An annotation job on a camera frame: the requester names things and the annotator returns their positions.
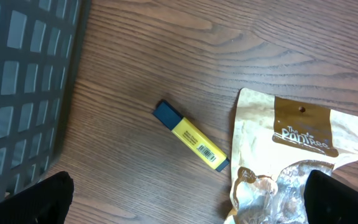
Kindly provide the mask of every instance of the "brown label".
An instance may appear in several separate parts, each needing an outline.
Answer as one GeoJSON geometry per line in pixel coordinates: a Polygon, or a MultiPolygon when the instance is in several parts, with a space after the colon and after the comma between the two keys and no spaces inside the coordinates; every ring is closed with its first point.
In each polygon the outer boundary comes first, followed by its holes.
{"type": "Polygon", "coordinates": [[[329,115],[331,110],[310,103],[275,97],[273,141],[337,157],[329,115]]]}

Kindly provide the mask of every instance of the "food packaging bag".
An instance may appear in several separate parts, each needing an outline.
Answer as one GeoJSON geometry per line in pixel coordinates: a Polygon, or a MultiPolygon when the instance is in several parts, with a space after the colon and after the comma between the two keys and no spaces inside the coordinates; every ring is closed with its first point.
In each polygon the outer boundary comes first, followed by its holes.
{"type": "Polygon", "coordinates": [[[358,116],[243,88],[232,142],[225,224],[308,223],[313,169],[331,175],[358,160],[358,116]]]}

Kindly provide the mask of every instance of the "yellow label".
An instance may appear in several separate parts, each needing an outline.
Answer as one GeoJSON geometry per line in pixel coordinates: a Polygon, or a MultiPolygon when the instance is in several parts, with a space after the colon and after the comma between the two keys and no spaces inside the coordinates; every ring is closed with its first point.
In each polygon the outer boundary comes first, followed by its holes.
{"type": "Polygon", "coordinates": [[[226,160],[227,155],[186,118],[183,118],[172,132],[212,169],[216,169],[226,160]]]}

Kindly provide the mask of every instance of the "wood grain surface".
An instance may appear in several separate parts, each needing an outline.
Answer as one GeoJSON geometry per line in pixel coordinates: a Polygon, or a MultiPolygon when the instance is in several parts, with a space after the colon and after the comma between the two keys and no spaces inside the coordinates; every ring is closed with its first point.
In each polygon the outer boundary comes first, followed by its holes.
{"type": "MultiPolygon", "coordinates": [[[[230,173],[151,114],[165,98],[228,155],[243,87],[358,115],[358,1],[93,0],[60,162],[67,223],[222,223],[230,173]]],[[[334,172],[358,190],[358,161],[334,172]]]]}

